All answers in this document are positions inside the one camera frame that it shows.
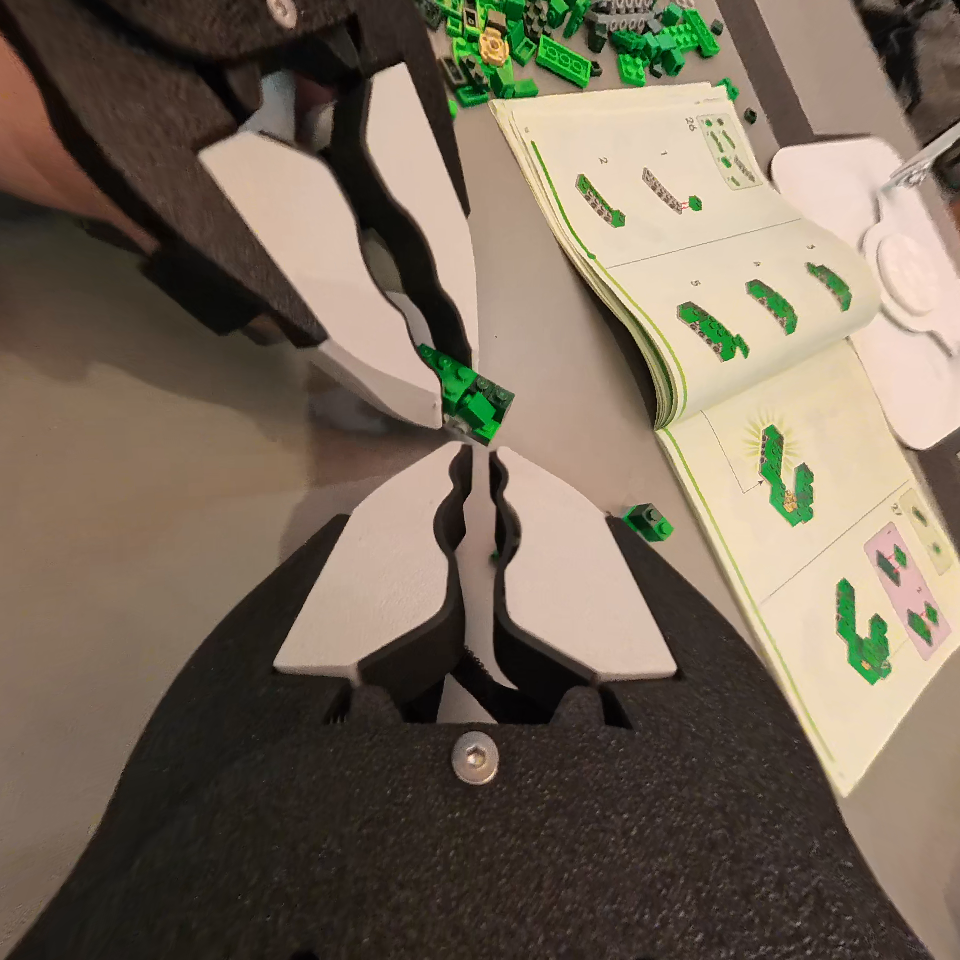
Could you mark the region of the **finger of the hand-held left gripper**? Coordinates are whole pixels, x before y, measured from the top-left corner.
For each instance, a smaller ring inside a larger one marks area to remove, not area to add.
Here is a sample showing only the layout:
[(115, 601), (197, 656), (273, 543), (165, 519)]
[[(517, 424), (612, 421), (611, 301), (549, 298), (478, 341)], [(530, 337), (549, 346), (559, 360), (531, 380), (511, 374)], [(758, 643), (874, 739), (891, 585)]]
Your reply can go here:
[(406, 63), (342, 91), (333, 110), (332, 168), (361, 226), (390, 254), (433, 347), (476, 369), (472, 235)]
[(372, 277), (330, 168), (253, 131), (207, 147), (198, 160), (322, 327), (316, 365), (383, 413), (441, 429), (439, 379)]

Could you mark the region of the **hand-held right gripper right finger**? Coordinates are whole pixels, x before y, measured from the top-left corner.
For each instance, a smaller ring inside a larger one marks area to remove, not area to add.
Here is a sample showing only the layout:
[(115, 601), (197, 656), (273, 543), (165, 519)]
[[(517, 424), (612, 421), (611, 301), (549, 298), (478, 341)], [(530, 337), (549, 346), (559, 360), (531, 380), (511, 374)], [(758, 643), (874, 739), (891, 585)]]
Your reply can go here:
[(608, 515), (506, 446), (489, 456), (499, 670), (552, 715), (570, 690), (673, 679), (678, 664)]

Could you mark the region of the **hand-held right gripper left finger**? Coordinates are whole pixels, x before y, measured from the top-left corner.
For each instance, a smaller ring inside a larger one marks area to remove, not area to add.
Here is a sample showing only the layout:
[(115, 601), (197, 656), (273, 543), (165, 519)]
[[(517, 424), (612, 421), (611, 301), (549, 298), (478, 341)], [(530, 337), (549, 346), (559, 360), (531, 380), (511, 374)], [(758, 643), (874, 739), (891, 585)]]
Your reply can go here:
[(349, 516), (273, 661), (285, 675), (387, 690), (403, 706), (465, 653), (457, 549), (474, 449), (451, 441), (396, 474)]

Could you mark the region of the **small green brick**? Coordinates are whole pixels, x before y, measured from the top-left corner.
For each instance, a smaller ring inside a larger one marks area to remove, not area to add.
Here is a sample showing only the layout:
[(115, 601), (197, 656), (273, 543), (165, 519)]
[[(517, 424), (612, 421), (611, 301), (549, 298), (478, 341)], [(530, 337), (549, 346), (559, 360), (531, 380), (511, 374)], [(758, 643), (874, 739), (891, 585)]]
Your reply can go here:
[(650, 544), (661, 544), (671, 538), (674, 526), (652, 504), (641, 503), (631, 507), (622, 516), (623, 522)]

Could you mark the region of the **green brick assembly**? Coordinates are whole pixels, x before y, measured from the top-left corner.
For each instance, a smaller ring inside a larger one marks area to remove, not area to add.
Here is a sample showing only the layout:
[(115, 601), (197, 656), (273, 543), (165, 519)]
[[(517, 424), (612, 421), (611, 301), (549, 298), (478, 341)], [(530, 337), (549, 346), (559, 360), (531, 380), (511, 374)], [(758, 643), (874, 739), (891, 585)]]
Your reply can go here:
[(438, 377), (444, 421), (468, 438), (489, 446), (516, 395), (426, 343), (420, 344), (417, 352)]

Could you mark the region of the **person's left hand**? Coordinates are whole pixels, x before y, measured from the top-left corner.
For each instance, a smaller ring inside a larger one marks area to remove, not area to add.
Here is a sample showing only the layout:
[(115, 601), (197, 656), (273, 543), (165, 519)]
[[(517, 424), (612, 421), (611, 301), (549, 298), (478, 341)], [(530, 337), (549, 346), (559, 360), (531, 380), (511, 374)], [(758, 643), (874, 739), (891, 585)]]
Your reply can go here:
[(50, 123), (41, 91), (16, 50), (1, 39), (1, 187), (21, 200), (109, 224), (141, 254), (157, 241), (91, 180)]

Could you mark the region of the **pile of green bricks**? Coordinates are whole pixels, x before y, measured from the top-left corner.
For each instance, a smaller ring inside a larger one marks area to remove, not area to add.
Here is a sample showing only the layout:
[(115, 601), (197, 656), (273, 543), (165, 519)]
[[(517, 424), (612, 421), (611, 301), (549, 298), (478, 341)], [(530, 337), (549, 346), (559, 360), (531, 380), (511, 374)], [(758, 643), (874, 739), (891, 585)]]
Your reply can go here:
[(716, 59), (727, 22), (706, 2), (414, 1), (438, 43), (449, 111), (539, 96), (540, 71), (575, 90), (628, 89)]

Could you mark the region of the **open instruction booklet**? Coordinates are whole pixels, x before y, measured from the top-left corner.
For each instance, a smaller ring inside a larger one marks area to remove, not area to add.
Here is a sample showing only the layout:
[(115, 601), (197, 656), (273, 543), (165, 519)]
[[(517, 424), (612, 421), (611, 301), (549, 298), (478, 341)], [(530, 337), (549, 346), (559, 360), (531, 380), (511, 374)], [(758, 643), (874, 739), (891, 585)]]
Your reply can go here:
[(958, 553), (851, 337), (859, 251), (768, 180), (706, 82), (496, 100), (558, 243), (654, 378), (654, 435), (831, 785), (958, 651)]

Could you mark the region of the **white flower-shaped tray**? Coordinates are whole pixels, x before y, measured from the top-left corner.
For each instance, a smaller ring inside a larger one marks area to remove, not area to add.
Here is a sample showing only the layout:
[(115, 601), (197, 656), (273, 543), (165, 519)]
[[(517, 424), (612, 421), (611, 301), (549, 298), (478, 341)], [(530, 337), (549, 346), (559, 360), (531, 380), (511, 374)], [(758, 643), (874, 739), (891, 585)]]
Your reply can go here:
[(851, 342), (896, 437), (931, 450), (959, 425), (959, 274), (921, 185), (882, 190), (908, 160), (876, 137), (781, 149), (774, 186), (807, 219), (858, 249), (880, 309)]

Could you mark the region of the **clear plastic piece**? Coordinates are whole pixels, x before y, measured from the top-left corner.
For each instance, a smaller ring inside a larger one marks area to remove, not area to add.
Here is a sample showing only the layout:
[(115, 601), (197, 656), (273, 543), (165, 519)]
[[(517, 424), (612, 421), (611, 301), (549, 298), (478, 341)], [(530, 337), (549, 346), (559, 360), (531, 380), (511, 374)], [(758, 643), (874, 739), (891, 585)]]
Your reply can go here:
[(954, 150), (958, 142), (959, 123), (956, 123), (939, 134), (929, 144), (924, 146), (919, 153), (896, 169), (881, 189), (890, 191), (899, 188), (910, 189), (919, 186), (930, 175), (935, 164), (951, 150)]

